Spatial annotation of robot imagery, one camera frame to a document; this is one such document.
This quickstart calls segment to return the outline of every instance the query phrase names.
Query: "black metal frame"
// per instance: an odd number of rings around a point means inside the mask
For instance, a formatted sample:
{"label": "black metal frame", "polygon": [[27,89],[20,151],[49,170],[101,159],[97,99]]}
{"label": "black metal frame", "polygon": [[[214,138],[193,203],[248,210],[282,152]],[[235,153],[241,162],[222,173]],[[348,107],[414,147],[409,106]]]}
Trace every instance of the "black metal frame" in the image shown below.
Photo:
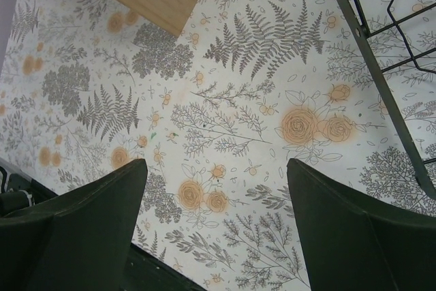
{"label": "black metal frame", "polygon": [[[375,86],[377,87],[380,96],[385,103],[385,106],[389,112],[390,118],[392,120],[392,123],[395,126],[395,130],[398,133],[398,136],[403,143],[404,149],[406,150],[406,153],[408,154],[411,164],[415,170],[415,178],[421,187],[421,189],[425,192],[427,196],[430,198],[436,200],[436,188],[433,185],[432,180],[430,179],[429,172],[426,169],[427,164],[435,163],[436,158],[428,159],[428,160],[422,160],[421,155],[418,152],[418,149],[416,148],[416,145],[414,143],[413,138],[411,137],[411,134],[409,132],[409,129],[406,126],[405,120],[403,116],[401,115],[401,111],[399,110],[395,99],[390,92],[388,83],[386,82],[386,79],[383,76],[384,72],[393,70],[396,67],[405,65],[407,63],[413,62],[416,69],[424,72],[430,72],[436,74],[435,70],[428,70],[425,68],[422,68],[419,66],[417,59],[421,57],[425,57],[432,52],[436,52],[436,48],[429,49],[425,52],[421,52],[419,55],[415,55],[410,48],[409,43],[407,42],[407,39],[405,37],[405,34],[403,30],[400,27],[400,24],[417,16],[420,15],[428,10],[433,9],[436,7],[436,3],[433,3],[432,5],[423,8],[409,16],[406,16],[402,19],[397,20],[394,15],[392,14],[392,4],[395,0],[391,0],[388,7],[387,12],[392,20],[392,23],[389,25],[386,25],[385,27],[378,29],[376,31],[370,31],[368,22],[365,18],[364,11],[362,9],[362,5],[360,3],[360,0],[353,0],[354,4],[357,9],[357,14],[359,16],[359,20],[356,18],[356,13],[353,10],[353,7],[351,6],[350,2],[348,0],[337,0],[339,7],[341,8],[343,15],[349,25],[349,27],[352,30],[354,39],[357,42],[357,45],[362,53],[363,59],[365,60],[365,63],[367,64],[368,70],[371,73],[371,76],[374,80]],[[377,59],[375,58],[375,55],[373,51],[371,50],[371,47],[369,46],[368,40],[370,37],[373,37],[385,30],[396,28],[398,32],[401,34],[401,37],[403,38],[405,47],[407,49],[407,52],[409,53],[409,58],[405,59],[403,61],[400,61],[398,63],[395,63],[394,65],[391,65],[389,67],[385,67],[384,69],[381,69]]]}

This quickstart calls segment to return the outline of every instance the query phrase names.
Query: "botanical print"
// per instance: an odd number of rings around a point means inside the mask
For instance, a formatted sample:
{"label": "botanical print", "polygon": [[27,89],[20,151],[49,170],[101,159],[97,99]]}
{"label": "botanical print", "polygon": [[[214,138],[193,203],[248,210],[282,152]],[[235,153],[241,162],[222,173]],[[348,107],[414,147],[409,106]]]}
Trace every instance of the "botanical print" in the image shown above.
{"label": "botanical print", "polygon": [[[370,30],[390,0],[362,0]],[[435,0],[396,0],[396,18]],[[404,25],[435,46],[430,14]],[[381,68],[409,55],[384,29]],[[435,69],[435,56],[418,60]],[[434,75],[385,72],[424,159]],[[436,216],[336,0],[198,0],[175,37],[115,0],[17,0],[0,74],[0,157],[58,194],[136,158],[133,243],[211,291],[310,290],[286,166]],[[434,180],[434,165],[427,169]]]}

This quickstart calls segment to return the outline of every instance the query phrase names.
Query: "dish rack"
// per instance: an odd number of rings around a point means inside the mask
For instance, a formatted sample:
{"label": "dish rack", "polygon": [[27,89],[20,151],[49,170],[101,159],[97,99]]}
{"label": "dish rack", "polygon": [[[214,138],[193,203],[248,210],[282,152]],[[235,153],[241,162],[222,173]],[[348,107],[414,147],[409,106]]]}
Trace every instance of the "dish rack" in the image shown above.
{"label": "dish rack", "polygon": [[[356,8],[356,11],[353,9],[350,1],[354,2],[354,7]],[[435,163],[436,158],[430,158],[426,160],[422,159],[414,143],[414,140],[411,137],[410,131],[406,126],[401,111],[399,110],[399,107],[396,104],[396,101],[389,89],[388,83],[384,78],[384,73],[389,72],[390,70],[393,70],[402,65],[410,64],[410,63],[413,63],[417,70],[436,74],[435,70],[429,70],[420,67],[420,65],[417,62],[419,58],[425,57],[431,54],[432,52],[436,52],[436,48],[431,48],[419,54],[414,54],[411,50],[411,46],[409,42],[407,41],[406,35],[404,34],[404,31],[400,26],[400,24],[412,19],[413,17],[418,15],[423,15],[423,13],[432,10],[433,8],[436,7],[436,2],[429,5],[428,7],[424,7],[421,10],[414,12],[413,14],[398,19],[395,18],[394,14],[392,13],[393,12],[392,4],[395,2],[395,0],[390,0],[389,5],[386,8],[386,11],[392,23],[376,31],[370,31],[368,21],[365,17],[365,13],[362,8],[362,4],[360,0],[350,0],[350,1],[337,0],[339,7],[341,8],[342,13],[345,17],[345,20],[347,21],[350,29],[352,30],[354,39],[356,40],[357,45],[362,53],[362,57],[368,67],[369,72],[371,73],[372,79],[379,91],[381,99],[383,100],[386,109],[389,112],[390,118],[392,120],[396,132],[398,133],[401,143],[403,144],[404,149],[410,158],[411,164],[415,170],[416,181],[418,182],[419,186],[428,197],[436,200],[436,188],[433,185],[433,182],[429,176],[429,172],[426,169],[426,165]],[[398,63],[395,63],[388,67],[384,67],[382,69],[380,68],[379,63],[377,62],[377,59],[375,58],[375,55],[371,50],[371,47],[369,46],[368,39],[370,37],[375,37],[376,35],[379,35],[383,31],[389,29],[397,29],[397,31],[400,33],[409,57],[402,61],[399,61]]]}

